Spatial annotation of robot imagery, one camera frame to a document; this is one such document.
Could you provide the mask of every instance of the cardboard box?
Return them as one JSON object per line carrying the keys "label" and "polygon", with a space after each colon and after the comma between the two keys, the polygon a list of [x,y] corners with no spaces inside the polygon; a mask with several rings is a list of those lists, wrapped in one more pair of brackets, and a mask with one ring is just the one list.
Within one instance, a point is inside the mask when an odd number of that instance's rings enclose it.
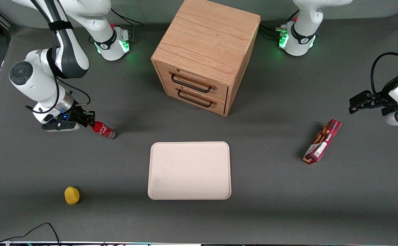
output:
{"label": "cardboard box", "polygon": [[302,160],[309,165],[319,161],[324,155],[325,150],[330,145],[340,126],[341,123],[335,119],[332,119],[330,122],[328,122],[322,128],[321,132],[319,132],[316,140],[313,142],[313,144],[311,144]]}

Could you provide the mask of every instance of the gray tabletop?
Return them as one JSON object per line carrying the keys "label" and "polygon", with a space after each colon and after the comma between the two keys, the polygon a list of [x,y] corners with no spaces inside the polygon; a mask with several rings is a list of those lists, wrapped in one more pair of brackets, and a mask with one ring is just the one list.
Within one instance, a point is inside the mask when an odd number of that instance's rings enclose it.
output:
{"label": "gray tabletop", "polygon": [[[136,28],[132,52],[115,62],[75,30],[90,69],[69,82],[92,96],[85,109],[116,129],[115,140],[91,129],[41,130],[24,108],[35,103],[7,74],[29,51],[50,47],[52,35],[12,29],[0,72],[0,240],[51,222],[63,241],[398,245],[398,127],[379,109],[347,109],[370,88],[373,60],[398,52],[398,16],[326,20],[303,57],[258,36],[229,117],[165,95],[150,57],[166,28]],[[376,86],[397,74],[398,58],[383,58]],[[320,162],[305,164],[332,118],[343,123],[337,136]],[[150,148],[161,141],[229,143],[231,197],[149,199]],[[82,203],[65,203],[67,186],[80,188]],[[44,228],[27,240],[54,237]]]}

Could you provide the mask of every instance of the black cable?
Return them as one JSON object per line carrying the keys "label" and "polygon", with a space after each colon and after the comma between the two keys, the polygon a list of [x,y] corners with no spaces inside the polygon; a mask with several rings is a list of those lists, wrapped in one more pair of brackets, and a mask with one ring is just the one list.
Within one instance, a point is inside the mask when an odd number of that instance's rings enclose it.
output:
{"label": "black cable", "polygon": [[30,231],[28,231],[28,232],[27,232],[25,235],[23,235],[23,236],[15,236],[15,237],[10,237],[10,238],[4,239],[4,240],[0,240],[0,243],[5,242],[5,241],[9,241],[9,240],[12,240],[12,239],[15,239],[15,238],[24,238],[24,237],[26,237],[29,233],[31,233],[33,230],[37,229],[38,227],[44,226],[45,224],[48,224],[48,225],[51,227],[52,231],[54,231],[55,238],[56,238],[56,240],[57,240],[57,242],[58,242],[58,245],[61,245],[61,244],[60,244],[60,239],[59,239],[59,237],[58,237],[57,232],[55,231],[55,229],[54,229],[54,227],[52,226],[52,224],[49,223],[49,222],[40,224],[39,226],[37,226],[37,227],[35,227],[35,228],[32,228]]}
{"label": "black cable", "polygon": [[82,94],[84,94],[85,96],[87,96],[88,102],[87,102],[87,103],[78,104],[79,106],[85,106],[85,105],[88,105],[88,104],[91,103],[90,95],[88,95],[87,92],[84,92],[83,90],[81,90],[81,89],[79,89],[79,88],[77,88],[77,87],[74,87],[74,86],[72,86],[71,84],[67,84],[66,82],[62,81],[62,79],[60,79],[60,78],[58,78],[58,80],[59,80],[61,83],[65,84],[66,86],[68,86],[68,87],[70,87],[70,88],[73,88],[73,89],[75,89],[75,90],[77,90],[77,91],[80,91]]}
{"label": "black cable", "polygon": [[379,56],[375,59],[375,61],[373,62],[373,64],[372,64],[372,69],[370,70],[370,86],[371,86],[371,88],[372,88],[372,93],[374,94],[375,98],[376,98],[381,104],[383,104],[383,106],[388,107],[388,108],[391,108],[391,106],[389,106],[388,104],[386,104],[384,101],[381,101],[380,95],[378,95],[378,92],[375,90],[375,83],[374,83],[374,81],[373,81],[373,75],[374,75],[374,72],[375,72],[376,64],[378,63],[378,61],[379,61],[382,57],[384,57],[384,56],[389,56],[389,55],[390,55],[390,56],[398,56],[398,53],[396,53],[396,52],[386,52],[386,53],[383,53],[383,54],[379,55]]}
{"label": "black cable", "polygon": [[266,34],[267,36],[271,37],[272,39],[277,39],[277,37],[272,36],[271,34],[267,33],[267,32],[266,32],[265,30],[263,30],[263,29],[260,29],[260,31],[261,31],[262,33]]}
{"label": "black cable", "polygon": [[262,28],[264,28],[264,29],[267,29],[267,30],[270,30],[270,31],[275,31],[275,28],[267,27],[267,26],[265,26],[265,25],[263,25],[263,24],[261,24],[261,23],[260,23],[260,27],[262,27]]}
{"label": "black cable", "polygon": [[130,40],[130,41],[131,41],[131,42],[134,41],[134,37],[135,37],[135,25],[134,25],[132,22],[130,22],[130,21],[133,21],[133,22],[136,22],[136,23],[140,23],[141,25],[144,25],[144,24],[141,23],[141,22],[137,22],[136,20],[132,20],[132,19],[126,18],[126,17],[122,16],[121,14],[118,14],[118,13],[117,13],[116,11],[114,11],[113,9],[111,9],[111,10],[113,11],[113,13],[115,13],[117,16],[119,16],[122,20],[128,22],[129,25],[132,26],[132,37],[131,37],[131,40]]}
{"label": "black cable", "polygon": [[[288,17],[288,21],[289,20],[291,20],[297,13],[299,12],[299,10],[297,10],[296,12],[294,12],[290,17]],[[260,23],[260,27],[261,28],[264,28],[264,29],[267,29],[267,30],[270,30],[270,31],[275,31],[275,28],[270,28],[270,27],[267,27],[267,26],[265,26],[265,25],[263,25],[263,24],[261,24]]]}
{"label": "black cable", "polygon": [[[55,59],[57,57],[57,36],[55,34],[55,31],[52,31],[53,35],[54,35],[54,46],[53,46],[53,50],[52,50],[52,60],[54,61],[55,64]],[[43,111],[43,112],[38,112],[38,111],[34,111],[33,108],[31,108],[30,106],[26,105],[26,108],[33,112],[33,113],[37,113],[37,114],[44,114],[47,112],[52,111],[52,109],[54,109],[57,106],[58,100],[60,98],[60,86],[58,84],[58,78],[57,76],[54,74],[54,80],[55,80],[55,86],[57,89],[57,98],[55,99],[55,103],[52,105],[52,107],[50,109],[48,109],[47,111]]]}
{"label": "black cable", "polygon": [[299,10],[297,10],[296,12],[294,12],[290,17],[288,17],[288,21],[291,20],[297,13],[299,12]]}
{"label": "black cable", "polygon": [[114,11],[114,9],[111,9],[111,11],[112,11],[113,13],[115,13],[117,16],[119,16],[120,18],[122,18],[122,19],[127,19],[127,20],[130,20],[130,21],[132,21],[132,22],[136,22],[136,23],[138,23],[138,24],[144,26],[144,24],[141,23],[141,22],[138,22],[138,21],[136,21],[136,20],[129,19],[129,18],[127,18],[127,17],[124,17],[124,16],[121,15],[121,14],[118,14],[116,11]]}
{"label": "black cable", "polygon": [[35,1],[35,0],[30,0],[30,1],[31,1],[31,3],[35,6],[35,8],[37,8],[38,12],[40,12],[40,14],[44,17],[44,19],[45,19],[48,23],[50,23],[49,17],[48,17],[47,14],[43,11],[43,9],[42,9],[41,6],[38,4],[38,2]]}

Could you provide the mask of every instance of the black drawer handle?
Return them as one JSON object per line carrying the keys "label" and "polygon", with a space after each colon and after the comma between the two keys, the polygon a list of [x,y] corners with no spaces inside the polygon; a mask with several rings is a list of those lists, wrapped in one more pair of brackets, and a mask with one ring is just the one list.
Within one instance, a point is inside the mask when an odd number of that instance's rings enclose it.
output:
{"label": "black drawer handle", "polygon": [[196,103],[196,104],[198,104],[198,105],[201,105],[202,107],[205,107],[205,108],[209,108],[209,107],[211,107],[211,105],[213,105],[213,102],[212,102],[212,101],[210,101],[210,104],[207,105],[207,104],[203,104],[203,103],[201,103],[201,102],[195,101],[195,100],[193,100],[193,99],[190,99],[190,98],[188,98],[188,97],[185,97],[185,96],[181,95],[181,90],[177,91],[177,96],[180,97],[180,98],[182,98],[182,99],[185,99],[185,100],[187,100],[187,101],[191,101],[192,103]]}
{"label": "black drawer handle", "polygon": [[176,84],[180,84],[180,85],[183,85],[183,86],[185,86],[185,87],[191,88],[191,89],[193,89],[193,90],[197,90],[197,91],[203,92],[203,93],[208,93],[208,92],[210,92],[210,90],[211,90],[211,86],[208,86],[208,90],[203,90],[203,89],[201,89],[201,88],[197,88],[197,87],[195,87],[195,86],[192,86],[192,85],[189,85],[189,84],[180,82],[180,81],[174,79],[174,77],[175,77],[175,74],[172,73],[172,81],[173,81],[173,82],[175,82]]}

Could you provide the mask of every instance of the wooden cabinet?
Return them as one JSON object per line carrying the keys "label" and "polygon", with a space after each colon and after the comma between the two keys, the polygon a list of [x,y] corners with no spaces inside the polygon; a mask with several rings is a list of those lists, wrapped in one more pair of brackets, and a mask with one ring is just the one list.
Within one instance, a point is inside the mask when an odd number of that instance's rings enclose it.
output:
{"label": "wooden cabinet", "polygon": [[167,95],[228,115],[260,16],[206,0],[185,0],[151,57]]}

